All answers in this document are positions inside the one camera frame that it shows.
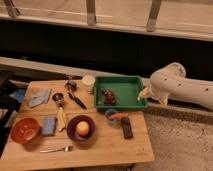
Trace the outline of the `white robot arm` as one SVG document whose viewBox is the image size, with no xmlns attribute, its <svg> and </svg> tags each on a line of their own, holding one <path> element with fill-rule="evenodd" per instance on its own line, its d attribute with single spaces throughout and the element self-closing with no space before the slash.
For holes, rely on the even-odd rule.
<svg viewBox="0 0 213 171">
<path fill-rule="evenodd" d="M 187 78 L 186 69 L 178 62 L 156 70 L 149 81 L 149 85 L 138 94 L 139 99 L 152 98 L 166 106 L 172 95 L 213 110 L 213 81 Z"/>
</svg>

